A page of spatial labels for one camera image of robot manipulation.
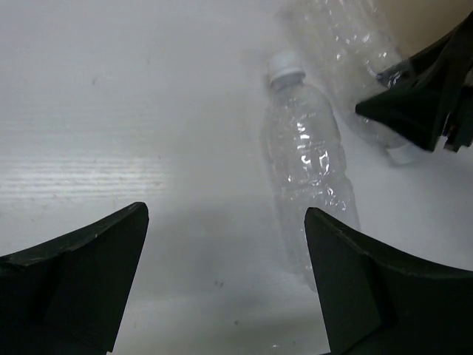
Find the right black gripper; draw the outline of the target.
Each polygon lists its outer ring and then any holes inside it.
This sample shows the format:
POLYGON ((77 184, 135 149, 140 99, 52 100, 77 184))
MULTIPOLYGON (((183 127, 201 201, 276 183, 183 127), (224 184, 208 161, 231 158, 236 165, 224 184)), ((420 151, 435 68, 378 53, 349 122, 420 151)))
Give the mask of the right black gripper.
POLYGON ((361 101, 355 112, 432 152, 458 152, 472 144, 472 117, 466 113, 466 77, 472 70, 472 14, 444 37, 376 74, 387 91, 361 101), (437 62, 439 73, 428 73, 437 62))

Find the clear bottle white cap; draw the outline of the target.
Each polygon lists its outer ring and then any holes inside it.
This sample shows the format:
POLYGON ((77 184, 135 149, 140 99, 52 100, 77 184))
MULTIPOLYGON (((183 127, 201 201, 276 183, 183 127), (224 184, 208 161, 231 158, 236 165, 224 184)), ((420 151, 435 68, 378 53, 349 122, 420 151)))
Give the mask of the clear bottle white cap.
POLYGON ((287 255, 295 272, 315 291, 304 229, 306 211, 319 208, 354 229, 361 225, 332 105, 305 78, 294 52, 270 58, 270 103, 262 143, 287 255))

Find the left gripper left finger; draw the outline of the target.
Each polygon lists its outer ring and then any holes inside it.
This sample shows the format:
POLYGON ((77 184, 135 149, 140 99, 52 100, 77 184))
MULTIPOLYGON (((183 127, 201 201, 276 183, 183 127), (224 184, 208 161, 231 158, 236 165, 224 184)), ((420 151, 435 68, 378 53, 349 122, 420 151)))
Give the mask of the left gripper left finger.
POLYGON ((148 225, 136 202, 1 257, 1 353, 111 353, 148 225))

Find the clear bottle blue cap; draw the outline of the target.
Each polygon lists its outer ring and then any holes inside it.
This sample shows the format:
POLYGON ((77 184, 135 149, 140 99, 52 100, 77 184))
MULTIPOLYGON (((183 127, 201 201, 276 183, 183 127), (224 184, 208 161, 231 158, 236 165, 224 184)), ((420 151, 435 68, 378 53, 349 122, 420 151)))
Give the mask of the clear bottle blue cap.
POLYGON ((278 19, 355 134, 395 165, 421 156, 419 148, 399 134, 355 113, 357 103, 413 73, 377 1, 287 1, 278 19))

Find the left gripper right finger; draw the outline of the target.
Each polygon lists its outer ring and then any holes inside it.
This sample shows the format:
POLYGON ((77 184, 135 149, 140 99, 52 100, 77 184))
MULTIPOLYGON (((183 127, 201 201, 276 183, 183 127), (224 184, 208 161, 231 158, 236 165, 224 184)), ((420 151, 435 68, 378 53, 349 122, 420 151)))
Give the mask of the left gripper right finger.
POLYGON ((472 273, 407 254, 318 208, 304 218, 332 354, 470 354, 472 273))

